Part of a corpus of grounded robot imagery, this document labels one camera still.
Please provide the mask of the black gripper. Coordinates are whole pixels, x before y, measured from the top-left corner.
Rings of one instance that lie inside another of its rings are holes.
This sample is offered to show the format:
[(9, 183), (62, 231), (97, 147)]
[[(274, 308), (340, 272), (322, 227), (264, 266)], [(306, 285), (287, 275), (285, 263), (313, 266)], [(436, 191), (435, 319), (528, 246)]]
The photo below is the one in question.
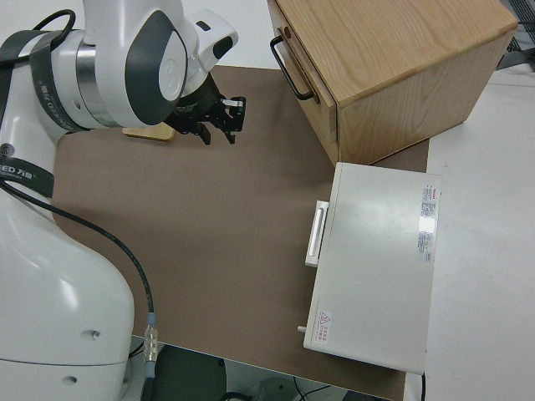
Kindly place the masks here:
[(210, 145), (211, 133), (204, 124), (210, 122), (234, 145), (236, 132), (242, 131), (246, 107), (245, 97), (223, 99), (214, 79), (206, 78), (199, 88), (178, 101), (164, 123), (181, 134), (194, 134)]

